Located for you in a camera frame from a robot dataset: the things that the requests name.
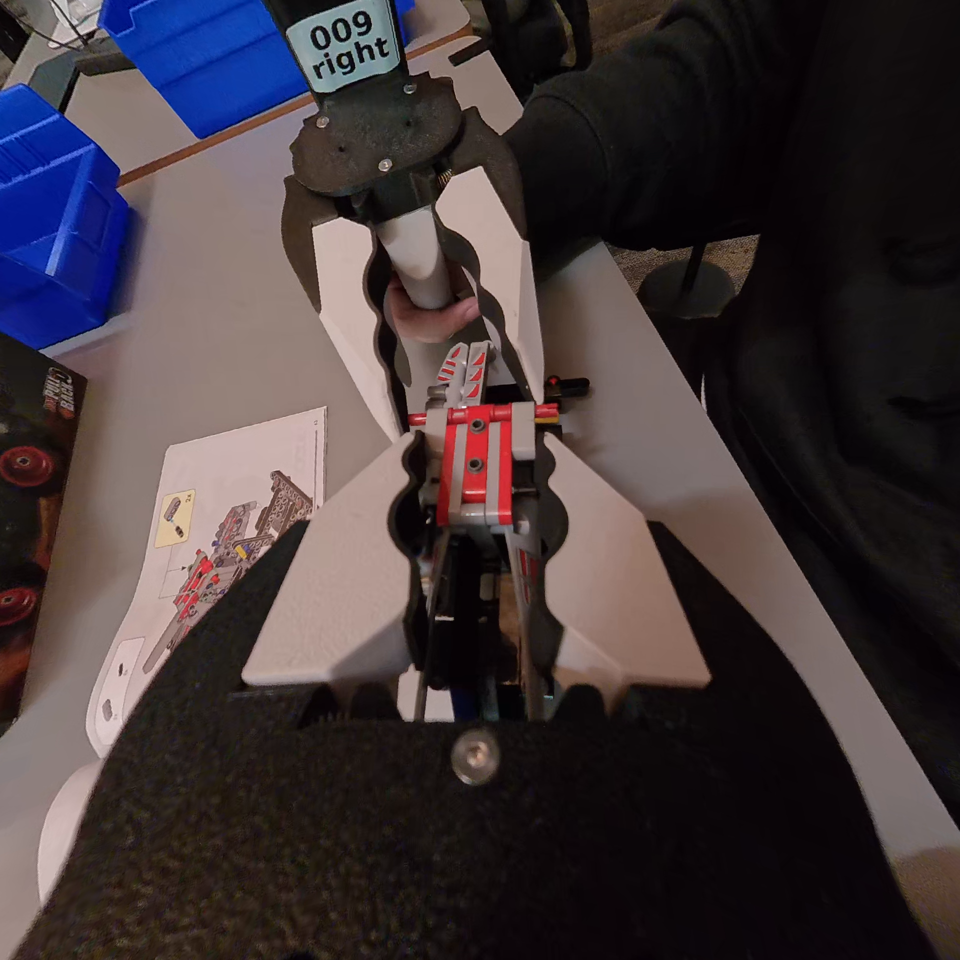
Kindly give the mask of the blue plastic storage bin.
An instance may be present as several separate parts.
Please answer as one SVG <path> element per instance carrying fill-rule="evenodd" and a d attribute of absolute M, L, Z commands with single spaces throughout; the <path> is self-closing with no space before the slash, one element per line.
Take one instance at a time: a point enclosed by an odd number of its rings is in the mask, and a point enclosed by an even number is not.
<path fill-rule="evenodd" d="M 118 179 L 37 92 L 2 91 L 2 333 L 43 350 L 106 322 L 130 212 Z"/>
<path fill-rule="evenodd" d="M 197 138 L 404 69 L 399 1 L 107 1 L 100 26 Z"/>

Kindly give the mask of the open building instruction booklet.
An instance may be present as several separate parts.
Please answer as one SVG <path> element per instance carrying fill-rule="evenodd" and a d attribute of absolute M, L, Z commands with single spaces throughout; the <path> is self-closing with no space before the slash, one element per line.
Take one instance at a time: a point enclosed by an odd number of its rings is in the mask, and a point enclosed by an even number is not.
<path fill-rule="evenodd" d="M 98 759 L 70 775 L 43 823 L 42 904 L 143 692 L 230 588 L 323 504 L 326 451 L 325 406 L 168 447 L 136 589 L 88 701 L 85 728 Z"/>

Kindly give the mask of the black toy set box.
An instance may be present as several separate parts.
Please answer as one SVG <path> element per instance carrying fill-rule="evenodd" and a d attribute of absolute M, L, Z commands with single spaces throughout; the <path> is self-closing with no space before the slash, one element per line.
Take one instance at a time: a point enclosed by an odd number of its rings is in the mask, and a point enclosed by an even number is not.
<path fill-rule="evenodd" d="M 1 733 L 17 721 L 87 380 L 1 335 Z"/>

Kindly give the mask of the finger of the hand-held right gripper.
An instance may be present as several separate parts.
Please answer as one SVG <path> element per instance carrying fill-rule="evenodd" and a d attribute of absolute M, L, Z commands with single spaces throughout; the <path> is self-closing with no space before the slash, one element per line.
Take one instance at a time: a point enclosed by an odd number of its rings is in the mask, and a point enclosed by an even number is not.
<path fill-rule="evenodd" d="M 471 279 L 522 397 L 542 400 L 545 356 L 529 243 L 481 167 L 453 174 L 434 211 L 439 248 Z"/>
<path fill-rule="evenodd" d="M 390 369 L 378 346 L 383 316 L 368 284 L 377 250 L 376 234 L 361 223 L 314 226 L 318 318 L 368 411 L 388 440 L 395 442 L 404 428 Z"/>

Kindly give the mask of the person's right forearm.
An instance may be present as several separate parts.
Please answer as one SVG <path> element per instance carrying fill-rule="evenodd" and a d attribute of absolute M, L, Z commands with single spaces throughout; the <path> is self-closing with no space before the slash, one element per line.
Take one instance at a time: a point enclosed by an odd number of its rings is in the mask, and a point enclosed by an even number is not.
<path fill-rule="evenodd" d="M 958 2 L 677 2 L 508 131 L 541 254 L 783 218 L 958 256 Z"/>

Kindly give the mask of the red grey brick truck model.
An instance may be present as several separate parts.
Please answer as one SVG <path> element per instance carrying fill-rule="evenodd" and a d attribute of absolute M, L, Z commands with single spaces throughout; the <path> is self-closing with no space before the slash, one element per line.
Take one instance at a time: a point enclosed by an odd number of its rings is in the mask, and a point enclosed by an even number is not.
<path fill-rule="evenodd" d="M 453 717 L 546 719 L 555 683 L 535 668 L 529 619 L 546 546 L 539 539 L 536 440 L 562 435 L 565 402 L 590 394 L 585 377 L 550 375 L 545 402 L 514 383 L 488 385 L 492 341 L 456 342 L 409 426 L 426 440 L 419 556 L 427 639 L 414 716 L 428 690 L 450 694 Z"/>

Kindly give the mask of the grey desk with wooden edge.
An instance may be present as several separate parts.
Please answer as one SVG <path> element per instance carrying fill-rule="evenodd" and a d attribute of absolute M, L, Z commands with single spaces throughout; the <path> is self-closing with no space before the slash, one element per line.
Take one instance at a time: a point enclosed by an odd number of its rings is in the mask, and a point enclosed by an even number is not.
<path fill-rule="evenodd" d="M 58 54 L 45 38 L 54 32 L 53 7 L 48 2 L 20 2 L 20 6 L 30 38 L 10 68 L 6 87 L 27 84 L 39 64 Z M 407 54 L 412 58 L 474 35 L 470 16 L 461 2 L 416 2 L 410 22 L 412 41 Z M 63 113 L 108 154 L 122 174 L 198 141 L 136 69 L 78 75 Z"/>

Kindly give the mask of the person's right hand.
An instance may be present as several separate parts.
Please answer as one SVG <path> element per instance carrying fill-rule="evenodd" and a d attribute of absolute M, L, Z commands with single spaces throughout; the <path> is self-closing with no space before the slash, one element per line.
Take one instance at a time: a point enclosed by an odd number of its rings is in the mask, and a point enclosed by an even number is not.
<path fill-rule="evenodd" d="M 396 273 L 390 278 L 385 305 L 389 306 L 392 326 L 399 338 L 428 344 L 449 340 L 481 315 L 476 295 L 455 299 L 439 309 L 418 307 Z"/>

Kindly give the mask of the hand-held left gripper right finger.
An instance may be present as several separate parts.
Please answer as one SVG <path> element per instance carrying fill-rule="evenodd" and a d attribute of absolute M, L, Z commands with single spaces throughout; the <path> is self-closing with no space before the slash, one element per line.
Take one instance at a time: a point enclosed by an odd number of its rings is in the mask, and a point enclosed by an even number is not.
<path fill-rule="evenodd" d="M 567 531 L 545 564 L 545 602 L 562 637 L 552 675 L 590 685 L 612 709 L 634 685 L 702 689 L 712 674 L 643 513 L 557 437 L 547 484 Z"/>

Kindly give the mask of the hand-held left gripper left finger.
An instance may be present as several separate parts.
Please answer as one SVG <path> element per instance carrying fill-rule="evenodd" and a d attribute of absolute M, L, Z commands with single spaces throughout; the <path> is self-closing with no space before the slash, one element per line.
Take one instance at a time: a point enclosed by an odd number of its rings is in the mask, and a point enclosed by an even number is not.
<path fill-rule="evenodd" d="M 425 436 L 402 435 L 310 520 L 242 671 L 252 688 L 389 681 L 411 666 L 419 568 L 405 498 L 424 483 Z"/>

